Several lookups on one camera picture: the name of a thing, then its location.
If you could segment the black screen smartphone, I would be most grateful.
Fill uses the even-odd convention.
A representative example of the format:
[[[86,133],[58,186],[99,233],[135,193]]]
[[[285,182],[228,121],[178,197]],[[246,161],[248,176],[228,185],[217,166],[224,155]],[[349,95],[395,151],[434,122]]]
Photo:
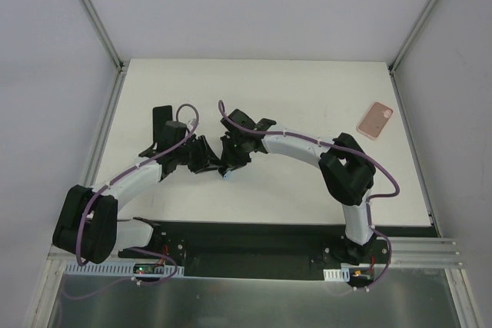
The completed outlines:
[[[167,121],[173,118],[172,106],[163,105],[152,108],[152,138],[154,143],[158,143],[159,135]]]

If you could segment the pink phone case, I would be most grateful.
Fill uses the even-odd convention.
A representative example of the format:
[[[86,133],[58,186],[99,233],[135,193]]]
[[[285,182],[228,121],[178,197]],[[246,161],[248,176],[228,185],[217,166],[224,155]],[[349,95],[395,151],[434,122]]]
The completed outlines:
[[[380,102],[374,102],[357,125],[357,132],[375,141],[379,138],[394,110]]]

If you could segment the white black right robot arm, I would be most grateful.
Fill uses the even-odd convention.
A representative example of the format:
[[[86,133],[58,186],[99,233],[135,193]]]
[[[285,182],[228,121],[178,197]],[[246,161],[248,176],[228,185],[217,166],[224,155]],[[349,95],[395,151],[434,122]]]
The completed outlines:
[[[352,136],[342,133],[324,146],[320,139],[290,131],[274,120],[254,122],[239,109],[223,114],[221,124],[226,128],[221,138],[223,172],[244,167],[252,152],[279,154],[316,167],[344,213],[344,238],[330,247],[332,257],[358,265],[372,255],[375,234],[366,200],[374,185],[375,166]]]

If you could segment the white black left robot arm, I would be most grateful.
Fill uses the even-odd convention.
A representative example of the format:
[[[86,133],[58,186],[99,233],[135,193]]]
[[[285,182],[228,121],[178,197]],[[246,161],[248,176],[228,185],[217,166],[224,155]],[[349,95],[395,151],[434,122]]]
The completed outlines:
[[[102,263],[117,245],[122,231],[118,212],[127,203],[179,166],[195,174],[221,166],[205,136],[191,133],[184,123],[154,123],[152,134],[151,146],[121,174],[103,184],[70,188],[53,233],[54,246],[77,256],[82,265]]]

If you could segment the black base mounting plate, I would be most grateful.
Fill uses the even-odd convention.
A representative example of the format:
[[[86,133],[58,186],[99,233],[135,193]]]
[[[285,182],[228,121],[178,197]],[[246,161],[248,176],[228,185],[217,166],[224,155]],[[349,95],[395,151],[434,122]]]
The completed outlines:
[[[324,269],[342,264],[330,247],[344,238],[344,226],[328,224],[242,224],[153,221],[154,233],[142,253],[128,248],[120,258],[165,252],[187,277],[321,280]],[[388,260],[384,240],[375,238],[358,265]]]

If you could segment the aluminium front frame rail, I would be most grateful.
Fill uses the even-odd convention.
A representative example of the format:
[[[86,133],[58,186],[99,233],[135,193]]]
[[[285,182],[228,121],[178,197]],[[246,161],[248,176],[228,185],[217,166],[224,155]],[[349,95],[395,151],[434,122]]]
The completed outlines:
[[[168,223],[155,229],[150,239],[139,245],[136,237],[103,234],[98,239],[84,237],[81,258],[103,263],[109,257],[156,257],[165,252],[179,263],[203,263],[206,256],[307,257],[315,263],[404,263],[454,265],[463,262],[453,241],[437,237],[430,228],[396,230],[386,240],[378,230],[364,245],[358,245],[340,227],[301,227],[274,224]]]

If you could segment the left aluminium corner post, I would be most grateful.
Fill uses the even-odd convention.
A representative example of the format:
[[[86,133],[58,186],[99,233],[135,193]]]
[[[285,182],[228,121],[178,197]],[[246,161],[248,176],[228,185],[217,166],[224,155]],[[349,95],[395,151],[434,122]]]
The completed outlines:
[[[92,0],[78,0],[103,49],[118,72],[125,73],[127,65],[118,53]]]

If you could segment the aluminium corner post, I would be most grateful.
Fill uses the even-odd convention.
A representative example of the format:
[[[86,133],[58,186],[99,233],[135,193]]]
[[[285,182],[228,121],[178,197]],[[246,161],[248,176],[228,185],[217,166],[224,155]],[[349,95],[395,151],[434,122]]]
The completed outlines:
[[[399,47],[397,54],[392,59],[392,62],[388,65],[388,71],[390,75],[394,75],[397,69],[402,64],[412,45],[417,40],[419,34],[424,30],[426,23],[430,20],[434,9],[437,7],[439,1],[440,0],[427,0],[424,3],[423,8],[421,9],[414,23],[412,24],[410,31],[405,37],[402,45]]]
[[[103,49],[118,72],[125,73],[127,65],[118,53],[92,0],[78,0]]]

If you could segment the right aluminium corner post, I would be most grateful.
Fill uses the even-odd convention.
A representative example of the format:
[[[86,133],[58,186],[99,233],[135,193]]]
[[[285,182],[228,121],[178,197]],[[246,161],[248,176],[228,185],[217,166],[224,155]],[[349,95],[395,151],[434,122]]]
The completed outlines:
[[[394,75],[397,69],[402,64],[412,45],[417,40],[419,34],[424,30],[426,23],[430,20],[434,9],[437,7],[439,1],[440,0],[427,0],[424,3],[423,8],[421,9],[414,23],[412,24],[410,31],[405,37],[402,45],[399,47],[397,54],[392,59],[392,62],[388,65],[388,71],[390,75]]]

